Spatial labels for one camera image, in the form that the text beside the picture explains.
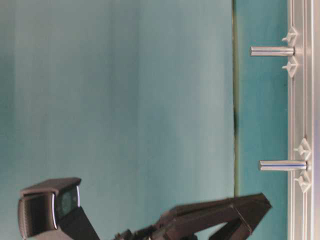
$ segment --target white bracket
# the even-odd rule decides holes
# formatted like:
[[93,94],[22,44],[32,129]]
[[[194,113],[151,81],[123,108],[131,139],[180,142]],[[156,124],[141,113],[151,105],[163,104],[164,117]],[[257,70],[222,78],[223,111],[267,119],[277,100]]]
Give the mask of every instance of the white bracket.
[[282,69],[286,69],[288,71],[290,78],[293,78],[294,75],[296,74],[298,64],[294,57],[291,58],[291,61],[288,61],[287,65],[283,66]]
[[295,28],[292,26],[286,37],[282,38],[283,42],[287,42],[289,46],[294,46],[296,43],[296,38],[297,38],[297,31],[295,30]]
[[307,141],[307,139],[302,139],[298,148],[294,148],[293,151],[298,152],[299,155],[303,158],[303,160],[307,161],[311,155],[311,147]]
[[311,187],[311,180],[306,170],[302,171],[300,176],[294,180],[299,183],[303,193],[308,191],[308,189]]

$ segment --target metal frame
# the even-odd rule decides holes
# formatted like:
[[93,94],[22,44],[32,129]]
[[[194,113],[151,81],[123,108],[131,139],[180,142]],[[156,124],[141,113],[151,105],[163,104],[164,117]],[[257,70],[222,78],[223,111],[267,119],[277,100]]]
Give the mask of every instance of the metal frame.
[[[288,172],[288,240],[320,240],[320,1],[288,0],[288,42],[297,68],[288,77],[288,160],[305,160],[306,170]],[[308,144],[310,150],[303,146]]]

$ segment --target teal wall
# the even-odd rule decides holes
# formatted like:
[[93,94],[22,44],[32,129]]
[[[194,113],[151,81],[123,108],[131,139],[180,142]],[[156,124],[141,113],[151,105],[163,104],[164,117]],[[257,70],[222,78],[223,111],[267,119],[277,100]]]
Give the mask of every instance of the teal wall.
[[103,240],[233,195],[231,2],[3,0],[0,29],[1,239],[47,178]]
[[259,160],[286,160],[288,149],[287,64],[281,57],[250,57],[250,46],[282,46],[287,1],[234,1],[234,80],[237,194],[263,192],[273,208],[252,240],[287,239],[287,174],[261,172]]
[[231,9],[224,0],[141,1],[138,149],[148,221],[177,203],[234,195]]

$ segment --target metal peg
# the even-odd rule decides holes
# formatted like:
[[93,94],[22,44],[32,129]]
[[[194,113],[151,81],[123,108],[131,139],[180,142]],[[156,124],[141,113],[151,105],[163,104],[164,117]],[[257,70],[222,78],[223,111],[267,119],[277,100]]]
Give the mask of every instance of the metal peg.
[[250,56],[281,56],[290,57],[295,54],[295,49],[288,46],[252,46]]
[[295,171],[306,169],[307,162],[304,160],[259,161],[260,171]]

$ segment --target green fabric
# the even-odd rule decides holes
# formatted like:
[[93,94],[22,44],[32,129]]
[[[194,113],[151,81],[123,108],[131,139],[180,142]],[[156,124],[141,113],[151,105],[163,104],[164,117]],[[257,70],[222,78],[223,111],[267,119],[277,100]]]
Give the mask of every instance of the green fabric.
[[234,96],[236,194],[263,192],[273,208],[252,240],[287,239],[287,173],[261,172],[259,160],[286,160],[288,76],[285,57],[250,57],[250,46],[282,46],[287,1],[235,0]]

